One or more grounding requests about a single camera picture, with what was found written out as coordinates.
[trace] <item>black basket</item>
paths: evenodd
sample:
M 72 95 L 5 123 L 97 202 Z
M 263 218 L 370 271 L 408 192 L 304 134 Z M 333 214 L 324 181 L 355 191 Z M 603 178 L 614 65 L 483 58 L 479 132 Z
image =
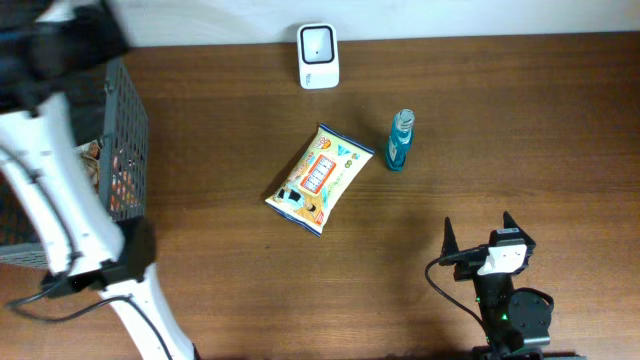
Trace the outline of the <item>black basket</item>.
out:
M 65 84 L 77 144 L 98 140 L 99 198 L 114 221 L 144 215 L 149 119 L 121 60 Z M 0 184 L 0 263 L 46 268 L 38 237 L 8 184 Z

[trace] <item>snack bag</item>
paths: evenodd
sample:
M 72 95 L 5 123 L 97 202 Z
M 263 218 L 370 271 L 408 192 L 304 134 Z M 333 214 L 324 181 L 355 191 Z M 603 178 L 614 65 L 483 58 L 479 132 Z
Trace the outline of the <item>snack bag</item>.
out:
M 265 201 L 320 236 L 331 209 L 372 155 L 372 149 L 322 124 L 287 180 Z

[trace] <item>plastic bottle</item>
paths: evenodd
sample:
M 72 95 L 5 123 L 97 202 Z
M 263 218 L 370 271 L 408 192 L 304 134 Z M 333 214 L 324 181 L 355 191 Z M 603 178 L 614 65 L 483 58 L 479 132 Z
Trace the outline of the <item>plastic bottle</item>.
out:
M 391 171 L 402 171 L 407 153 L 413 143 L 413 111 L 404 109 L 393 118 L 391 136 L 387 145 L 387 165 Z

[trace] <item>plastic basket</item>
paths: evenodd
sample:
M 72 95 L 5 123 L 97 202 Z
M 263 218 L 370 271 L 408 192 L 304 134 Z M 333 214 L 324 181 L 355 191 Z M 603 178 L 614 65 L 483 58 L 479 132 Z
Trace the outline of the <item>plastic basket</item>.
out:
M 149 119 L 121 60 L 66 86 L 78 144 L 98 139 L 100 202 L 114 221 L 144 215 Z M 44 250 L 9 185 L 0 183 L 0 263 L 46 268 Z

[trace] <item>white backdrop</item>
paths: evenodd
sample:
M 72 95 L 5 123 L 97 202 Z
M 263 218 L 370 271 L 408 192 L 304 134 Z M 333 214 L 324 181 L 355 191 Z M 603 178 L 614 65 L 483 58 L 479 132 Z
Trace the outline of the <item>white backdrop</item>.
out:
M 114 0 L 138 46 L 640 30 L 640 0 Z

